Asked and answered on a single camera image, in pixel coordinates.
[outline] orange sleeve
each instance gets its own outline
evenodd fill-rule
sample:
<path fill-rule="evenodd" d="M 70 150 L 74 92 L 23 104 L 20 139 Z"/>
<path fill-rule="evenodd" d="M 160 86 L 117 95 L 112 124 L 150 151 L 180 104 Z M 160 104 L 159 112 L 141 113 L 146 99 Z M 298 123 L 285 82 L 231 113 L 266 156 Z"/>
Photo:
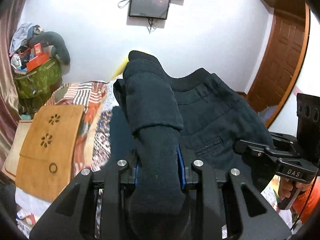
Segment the orange sleeve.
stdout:
<path fill-rule="evenodd" d="M 298 214 L 301 213 L 302 208 L 307 201 L 310 190 L 311 190 L 311 187 L 304 194 L 299 195 L 297 199 L 294 201 L 294 203 L 292 204 L 292 207 L 295 209 L 295 211 Z M 303 214 L 300 217 L 302 223 L 307 221 L 307 219 L 313 212 L 314 208 L 316 207 L 319 199 L 320 199 L 320 181 L 319 179 L 317 179 L 316 184 L 312 190 L 311 196 L 309 198 L 309 201 L 303 211 Z"/>

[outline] satin curtain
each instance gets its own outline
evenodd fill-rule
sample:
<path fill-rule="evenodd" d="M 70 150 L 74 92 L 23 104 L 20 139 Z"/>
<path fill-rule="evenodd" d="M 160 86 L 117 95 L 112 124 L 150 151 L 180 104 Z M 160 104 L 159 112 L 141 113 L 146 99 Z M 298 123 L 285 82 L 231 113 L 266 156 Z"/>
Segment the satin curtain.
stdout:
<path fill-rule="evenodd" d="M 17 129 L 18 95 L 10 67 L 9 46 L 17 29 L 26 0 L 4 0 L 7 9 L 0 19 L 0 170 L 6 159 Z"/>

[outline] green basket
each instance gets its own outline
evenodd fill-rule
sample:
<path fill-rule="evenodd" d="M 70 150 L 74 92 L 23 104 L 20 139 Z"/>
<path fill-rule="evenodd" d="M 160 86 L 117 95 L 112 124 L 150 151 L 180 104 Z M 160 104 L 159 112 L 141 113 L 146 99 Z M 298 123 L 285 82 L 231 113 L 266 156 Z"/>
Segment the green basket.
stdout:
<path fill-rule="evenodd" d="M 13 77 L 19 98 L 34 98 L 50 93 L 50 86 L 60 78 L 61 70 L 58 62 L 49 59 L 46 63 L 25 75 L 15 74 Z"/>

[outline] wooden board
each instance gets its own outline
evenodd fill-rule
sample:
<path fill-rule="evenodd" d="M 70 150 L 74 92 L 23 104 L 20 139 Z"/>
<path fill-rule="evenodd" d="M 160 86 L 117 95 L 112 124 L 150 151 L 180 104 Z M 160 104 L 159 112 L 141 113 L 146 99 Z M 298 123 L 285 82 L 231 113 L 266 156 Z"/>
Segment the wooden board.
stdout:
<path fill-rule="evenodd" d="M 84 106 L 42 106 L 23 142 L 16 185 L 53 201 L 70 182 L 73 150 Z"/>

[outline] yellow object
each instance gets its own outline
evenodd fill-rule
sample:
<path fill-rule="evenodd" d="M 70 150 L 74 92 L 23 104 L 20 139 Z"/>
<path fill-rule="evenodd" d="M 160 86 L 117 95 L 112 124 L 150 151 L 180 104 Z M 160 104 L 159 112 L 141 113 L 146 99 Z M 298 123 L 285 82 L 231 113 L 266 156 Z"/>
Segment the yellow object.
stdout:
<path fill-rule="evenodd" d="M 127 63 L 129 62 L 129 58 L 126 58 L 121 65 L 116 69 L 116 72 L 113 74 L 113 76 L 111 77 L 111 80 L 113 80 L 116 76 L 122 74 L 125 66 L 127 65 Z"/>

